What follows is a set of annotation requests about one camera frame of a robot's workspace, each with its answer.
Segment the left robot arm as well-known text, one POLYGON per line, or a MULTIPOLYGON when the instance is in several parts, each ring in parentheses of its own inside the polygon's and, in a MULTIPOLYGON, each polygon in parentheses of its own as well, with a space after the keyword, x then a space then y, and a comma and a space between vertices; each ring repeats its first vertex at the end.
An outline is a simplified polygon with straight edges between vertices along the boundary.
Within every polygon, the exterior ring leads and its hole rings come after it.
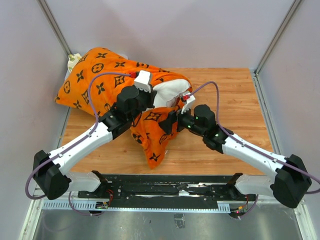
POLYGON ((96 198, 107 193, 106 180, 97 171, 71 172, 71 168, 95 149, 105 145, 124 132, 142 113, 152 108, 157 92, 127 86, 122 89, 111 109, 86 132, 66 145, 49 153, 43 150, 34 156, 33 179, 49 200, 67 192, 87 191, 96 198))

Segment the orange monogram pillowcase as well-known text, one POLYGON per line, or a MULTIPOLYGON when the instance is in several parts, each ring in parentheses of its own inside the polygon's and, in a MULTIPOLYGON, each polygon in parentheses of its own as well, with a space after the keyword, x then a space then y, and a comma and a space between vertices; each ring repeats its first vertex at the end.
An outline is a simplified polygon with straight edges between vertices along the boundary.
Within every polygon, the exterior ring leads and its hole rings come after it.
MULTIPOLYGON (((95 47, 82 55, 60 87, 54 101, 60 105, 80 109, 90 115, 97 112, 102 116, 116 102, 121 90, 133 85, 134 80, 128 75, 141 70, 152 74, 150 81, 152 88, 163 82, 184 79, 191 85, 185 92, 193 91, 190 80, 182 74, 129 60, 104 47, 95 47)), ((165 120, 172 110, 183 108, 181 95, 176 106, 148 109, 131 124, 131 135, 142 146, 150 169, 162 163, 169 141, 178 134, 174 130, 167 135, 159 127, 159 122, 165 120)))

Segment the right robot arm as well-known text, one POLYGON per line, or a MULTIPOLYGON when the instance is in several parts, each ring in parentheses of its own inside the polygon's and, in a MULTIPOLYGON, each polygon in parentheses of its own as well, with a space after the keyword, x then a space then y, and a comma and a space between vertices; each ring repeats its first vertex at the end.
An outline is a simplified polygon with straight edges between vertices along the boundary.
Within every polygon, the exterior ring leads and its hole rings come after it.
POLYGON ((270 196, 294 209, 312 184, 299 156, 279 155, 241 139, 234 132, 220 126, 215 113, 206 104, 196 106, 193 113, 171 111, 158 125, 166 134, 187 129, 202 137, 209 149, 235 157, 264 173, 263 176, 243 173, 235 175, 234 183, 226 188, 227 196, 232 200, 250 194, 270 196))

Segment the white pillow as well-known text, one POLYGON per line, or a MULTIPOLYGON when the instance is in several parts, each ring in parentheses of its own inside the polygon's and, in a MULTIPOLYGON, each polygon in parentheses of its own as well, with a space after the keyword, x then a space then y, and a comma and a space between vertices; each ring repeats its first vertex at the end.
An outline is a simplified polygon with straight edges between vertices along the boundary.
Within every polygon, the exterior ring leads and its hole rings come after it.
POLYGON ((162 82, 153 87, 156 91, 153 105, 155 108, 174 107, 177 105, 179 96, 186 92, 191 84, 185 79, 174 79, 162 82))

